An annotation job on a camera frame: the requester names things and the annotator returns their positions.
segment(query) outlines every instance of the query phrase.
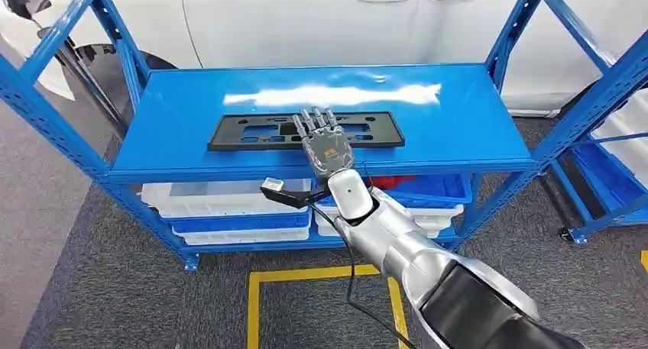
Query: blue plastic bin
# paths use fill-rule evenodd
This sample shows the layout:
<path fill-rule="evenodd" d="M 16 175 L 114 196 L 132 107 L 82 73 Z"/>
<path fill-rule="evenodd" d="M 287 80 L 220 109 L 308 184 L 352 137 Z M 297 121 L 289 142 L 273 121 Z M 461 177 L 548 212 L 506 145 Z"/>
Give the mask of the blue plastic bin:
<path fill-rule="evenodd" d="M 607 212 L 648 193 L 632 172 L 600 144 L 573 147 L 572 154 L 585 181 Z M 628 215 L 623 221 L 648 221 L 648 208 Z"/>
<path fill-rule="evenodd" d="M 465 173 L 416 176 L 385 192 L 406 208 L 454 208 L 472 201 L 470 177 Z M 318 203 L 335 205 L 332 197 Z"/>
<path fill-rule="evenodd" d="M 284 229 L 309 225 L 310 208 L 301 213 L 164 218 L 164 220 L 171 223 L 178 233 Z"/>

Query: robot forearm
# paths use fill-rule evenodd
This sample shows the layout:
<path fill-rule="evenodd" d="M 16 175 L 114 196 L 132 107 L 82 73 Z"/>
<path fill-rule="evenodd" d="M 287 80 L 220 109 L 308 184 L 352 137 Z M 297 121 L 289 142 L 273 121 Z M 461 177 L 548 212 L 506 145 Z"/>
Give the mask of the robot forearm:
<path fill-rule="evenodd" d="M 398 202 L 367 190 L 355 170 L 333 174 L 335 229 L 385 276 L 401 283 L 426 333 L 453 349 L 583 348 L 537 324 L 535 302 L 488 265 L 426 238 Z"/>

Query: gray carpet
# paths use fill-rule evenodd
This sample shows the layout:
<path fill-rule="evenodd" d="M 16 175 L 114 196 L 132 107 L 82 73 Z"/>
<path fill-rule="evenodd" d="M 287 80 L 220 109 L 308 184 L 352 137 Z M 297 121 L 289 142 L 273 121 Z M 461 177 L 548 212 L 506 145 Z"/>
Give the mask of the gray carpet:
<path fill-rule="evenodd" d="M 550 121 L 517 122 L 533 146 Z M 484 181 L 481 198 L 503 175 Z M 556 181 L 533 181 L 461 252 L 482 259 L 533 297 L 543 322 L 592 349 L 648 348 L 648 229 L 622 228 L 574 246 L 557 230 L 573 218 Z M 348 264 L 343 249 L 203 256 L 183 265 L 91 187 L 22 348 L 243 348 L 248 274 Z M 345 279 L 261 284 L 260 347 L 395 348 L 345 304 Z M 390 320 L 384 280 L 358 279 L 356 299 Z M 410 337 L 420 330 L 406 307 Z"/>

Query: robot finger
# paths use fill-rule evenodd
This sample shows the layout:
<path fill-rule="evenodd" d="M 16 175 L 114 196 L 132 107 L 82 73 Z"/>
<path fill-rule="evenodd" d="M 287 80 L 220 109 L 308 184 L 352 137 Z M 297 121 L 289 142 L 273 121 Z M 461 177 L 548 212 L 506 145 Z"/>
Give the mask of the robot finger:
<path fill-rule="evenodd" d="M 322 112 L 319 110 L 317 107 L 313 107 L 313 114 L 315 115 L 315 119 L 317 120 L 317 124 L 321 128 L 326 127 L 326 121 L 324 120 L 324 116 L 322 116 Z"/>
<path fill-rule="evenodd" d="M 333 114 L 333 111 L 331 111 L 330 108 L 327 108 L 325 110 L 326 116 L 329 118 L 329 123 L 331 124 L 331 127 L 335 127 L 338 125 L 338 120 L 335 118 L 335 115 Z"/>
<path fill-rule="evenodd" d="M 317 129 L 315 126 L 315 122 L 313 122 L 313 118 L 310 117 L 310 114 L 308 111 L 306 111 L 305 108 L 301 108 L 300 112 L 302 114 L 302 117 L 304 118 L 304 121 L 306 122 L 306 126 L 308 127 L 308 131 L 313 131 Z"/>
<path fill-rule="evenodd" d="M 299 115 L 293 115 L 293 122 L 295 123 L 295 128 L 297 128 L 297 132 L 300 133 L 300 136 L 302 138 L 307 137 L 308 133 L 306 132 Z"/>

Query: white car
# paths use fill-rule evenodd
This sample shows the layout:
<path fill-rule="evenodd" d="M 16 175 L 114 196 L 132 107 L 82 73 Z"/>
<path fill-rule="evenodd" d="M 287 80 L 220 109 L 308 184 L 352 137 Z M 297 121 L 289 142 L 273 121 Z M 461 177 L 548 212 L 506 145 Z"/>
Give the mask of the white car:
<path fill-rule="evenodd" d="M 71 0 L 50 1 L 34 16 L 43 26 Z M 190 68 L 483 61 L 516 0 L 113 1 L 140 50 Z M 566 1 L 616 56 L 648 27 L 646 0 Z M 0 34 L 28 57 L 37 25 L 0 9 Z M 91 11 L 71 37 L 78 47 L 111 50 Z M 510 59 L 504 101 L 514 115 L 554 115 L 598 77 L 542 4 Z M 73 97 L 56 60 L 39 81 Z"/>

